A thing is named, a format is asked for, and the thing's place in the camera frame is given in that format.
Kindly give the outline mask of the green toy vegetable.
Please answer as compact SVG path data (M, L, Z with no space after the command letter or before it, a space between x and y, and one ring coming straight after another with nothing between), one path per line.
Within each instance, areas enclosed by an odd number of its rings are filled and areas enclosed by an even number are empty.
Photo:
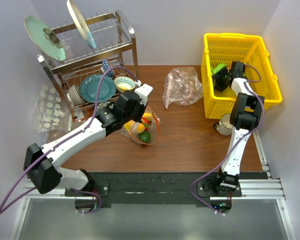
M211 72L212 72L212 75L216 74L217 72L219 72L221 69L223 69L224 67L227 67L227 64L226 63L220 63L218 64L216 67L214 67Z

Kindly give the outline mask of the yellow toy banana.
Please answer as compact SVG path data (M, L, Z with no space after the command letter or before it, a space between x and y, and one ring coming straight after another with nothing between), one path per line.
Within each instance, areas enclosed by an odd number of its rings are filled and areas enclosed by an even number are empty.
M142 118L147 119L149 126L152 124L153 115L151 113L149 113L149 112L144 113L143 116L142 116Z

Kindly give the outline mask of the red toy tomato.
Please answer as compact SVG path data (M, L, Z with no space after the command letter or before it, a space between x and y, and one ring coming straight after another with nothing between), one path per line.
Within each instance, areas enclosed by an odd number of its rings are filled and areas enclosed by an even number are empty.
M149 122L146 118L142 118L142 124L144 125L145 128L149 127Z

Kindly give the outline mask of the clear zip top bag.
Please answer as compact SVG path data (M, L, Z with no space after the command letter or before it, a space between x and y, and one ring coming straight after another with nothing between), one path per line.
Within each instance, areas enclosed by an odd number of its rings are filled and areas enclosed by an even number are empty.
M119 133L121 135L127 137L128 139L131 139L132 141L134 141L135 143L137 143L139 145L150 146L150 145L155 144L160 136L160 118L153 112L153 110L149 106L146 107L144 113L152 114L152 124L149 125L148 128L145 128L145 131L148 131L150 133L150 136L151 136L150 143L146 144L146 143L141 142L138 138L138 134L133 134L131 132L128 132L127 130L125 130L124 125L121 128L121 130L119 130Z

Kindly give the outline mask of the dark green toy lime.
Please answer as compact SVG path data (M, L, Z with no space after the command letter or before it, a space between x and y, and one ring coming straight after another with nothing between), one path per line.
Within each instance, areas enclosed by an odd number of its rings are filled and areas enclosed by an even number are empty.
M144 144L149 144L151 141L151 135L148 131L143 131L142 133L138 134L138 139L143 142Z

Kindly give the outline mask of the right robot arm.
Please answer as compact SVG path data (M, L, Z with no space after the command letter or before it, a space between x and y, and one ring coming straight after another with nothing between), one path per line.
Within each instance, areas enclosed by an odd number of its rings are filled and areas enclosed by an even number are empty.
M239 185L240 168L247 141L260 126L264 117L265 98L256 94L246 76L246 67L256 68L241 61L233 61L230 69L214 69L212 80L215 89L224 91L229 87L236 95L235 103L229 116L232 125L231 139L227 155L218 173L212 181L213 192L220 197L234 192Z

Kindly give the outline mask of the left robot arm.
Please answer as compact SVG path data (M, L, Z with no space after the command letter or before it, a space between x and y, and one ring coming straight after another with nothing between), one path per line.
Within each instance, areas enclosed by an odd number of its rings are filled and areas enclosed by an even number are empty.
M120 130L125 123L141 121L148 97L139 88L124 92L117 101L55 142L41 147L36 143L30 145L23 168L38 192L46 194L55 188L67 188L89 196L95 188L94 179L84 169L70 170L62 168L62 164L84 147Z

